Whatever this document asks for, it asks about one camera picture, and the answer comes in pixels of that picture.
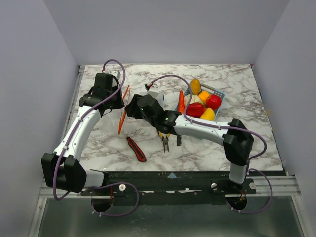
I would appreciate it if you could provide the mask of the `clear zip top bag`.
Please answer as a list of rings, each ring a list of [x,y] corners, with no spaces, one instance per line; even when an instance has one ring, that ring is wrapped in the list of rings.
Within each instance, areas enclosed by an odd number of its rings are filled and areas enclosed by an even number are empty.
[[[101,121],[104,121],[106,123],[105,128],[110,133],[113,133],[115,135],[122,134],[122,127],[126,118],[125,107],[131,102],[132,99],[130,85],[128,85],[123,90],[122,99],[125,104],[123,108],[115,109],[112,111],[106,111],[103,117],[101,118]]]

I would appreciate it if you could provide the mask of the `orange carrot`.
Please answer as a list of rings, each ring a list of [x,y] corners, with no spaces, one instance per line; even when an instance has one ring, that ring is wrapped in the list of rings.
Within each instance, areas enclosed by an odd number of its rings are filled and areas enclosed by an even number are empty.
[[[178,107],[177,111],[180,113],[184,112],[185,109],[185,99],[184,99],[184,93],[182,90],[179,92],[179,100],[178,100]]]

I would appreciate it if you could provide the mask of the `red bell pepper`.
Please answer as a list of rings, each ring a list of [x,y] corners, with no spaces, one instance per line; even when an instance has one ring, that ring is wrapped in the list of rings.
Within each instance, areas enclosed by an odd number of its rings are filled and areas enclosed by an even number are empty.
[[[200,102],[191,103],[186,109],[186,115],[200,118],[206,111],[206,107]]]

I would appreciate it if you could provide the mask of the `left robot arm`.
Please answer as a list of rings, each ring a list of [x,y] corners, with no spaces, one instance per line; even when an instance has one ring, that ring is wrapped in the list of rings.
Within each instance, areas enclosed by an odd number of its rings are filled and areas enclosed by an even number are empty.
[[[119,71],[97,73],[94,86],[79,99],[77,115],[61,143],[53,153],[41,158],[46,185],[69,192],[79,193],[92,187],[99,194],[109,191],[109,182],[104,172],[85,170],[80,164],[87,140],[105,111],[124,107],[119,87]]]

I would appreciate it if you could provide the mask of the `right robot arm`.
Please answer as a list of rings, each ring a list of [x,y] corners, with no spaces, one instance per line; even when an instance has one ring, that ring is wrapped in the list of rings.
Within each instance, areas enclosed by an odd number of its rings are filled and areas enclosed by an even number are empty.
[[[254,138],[240,120],[233,119],[227,123],[188,117],[177,111],[164,110],[149,94],[135,94],[125,111],[127,116],[143,119],[163,134],[192,136],[223,146],[226,159],[230,162],[228,190],[237,194],[245,188]]]

